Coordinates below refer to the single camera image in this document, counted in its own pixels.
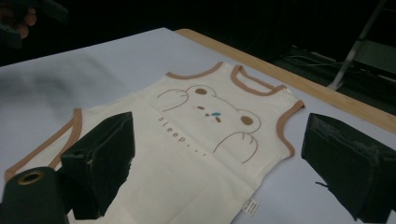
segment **clothing tag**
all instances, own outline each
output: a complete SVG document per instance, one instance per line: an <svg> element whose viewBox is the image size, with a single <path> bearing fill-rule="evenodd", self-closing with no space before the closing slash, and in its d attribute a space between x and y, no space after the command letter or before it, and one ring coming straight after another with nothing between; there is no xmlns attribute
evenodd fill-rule
<svg viewBox="0 0 396 224"><path fill-rule="evenodd" d="M259 204L251 198L245 203L242 211L244 211L244 213L248 214L250 217L253 217L258 207Z"/></svg>

